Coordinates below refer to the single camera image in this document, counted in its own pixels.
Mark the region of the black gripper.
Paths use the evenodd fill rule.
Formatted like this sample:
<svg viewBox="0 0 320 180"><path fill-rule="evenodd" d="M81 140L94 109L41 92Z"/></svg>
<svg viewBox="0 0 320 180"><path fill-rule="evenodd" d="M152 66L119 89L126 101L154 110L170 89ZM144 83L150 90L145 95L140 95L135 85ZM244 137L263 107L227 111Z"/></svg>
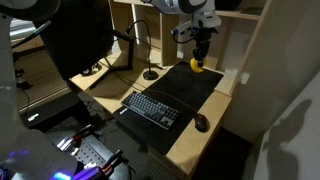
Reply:
<svg viewBox="0 0 320 180"><path fill-rule="evenodd" d="M198 67L204 66L204 59L208 53L210 39L213 33L217 34L216 28L198 28L199 33L192 37L196 41L196 48L192 51L193 57L198 61Z"/></svg>

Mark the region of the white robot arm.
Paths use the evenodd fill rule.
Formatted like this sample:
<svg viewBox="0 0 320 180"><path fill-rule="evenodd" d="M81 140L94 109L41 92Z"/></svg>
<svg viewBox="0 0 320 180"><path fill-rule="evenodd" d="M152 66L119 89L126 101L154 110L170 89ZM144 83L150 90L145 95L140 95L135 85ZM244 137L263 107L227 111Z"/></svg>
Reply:
<svg viewBox="0 0 320 180"><path fill-rule="evenodd" d="M54 180L58 173L73 176L77 160L59 150L38 130L25 127L17 105L10 25L14 19L47 20L56 14L62 0L0 1L0 162L21 180Z"/></svg>

